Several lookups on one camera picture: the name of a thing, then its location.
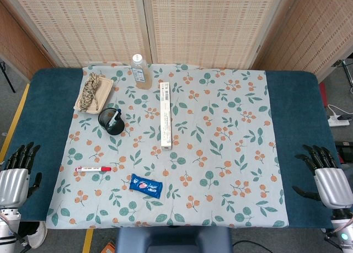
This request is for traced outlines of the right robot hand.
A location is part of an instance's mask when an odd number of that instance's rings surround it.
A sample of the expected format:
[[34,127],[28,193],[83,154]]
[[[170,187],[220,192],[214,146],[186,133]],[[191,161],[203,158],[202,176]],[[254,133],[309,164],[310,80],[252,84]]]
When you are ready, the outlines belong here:
[[325,147],[303,145],[309,155],[298,154],[313,174],[317,192],[307,192],[297,186],[293,190],[304,198],[321,201],[327,208],[350,209],[352,190],[343,170],[339,168],[331,152]]

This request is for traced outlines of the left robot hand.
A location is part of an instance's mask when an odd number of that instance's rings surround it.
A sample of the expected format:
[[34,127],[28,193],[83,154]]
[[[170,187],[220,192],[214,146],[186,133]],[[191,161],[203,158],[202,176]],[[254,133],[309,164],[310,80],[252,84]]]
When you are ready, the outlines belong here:
[[39,188],[42,173],[35,175],[30,184],[31,171],[39,145],[30,142],[21,145],[4,163],[1,170],[1,209],[20,208]]

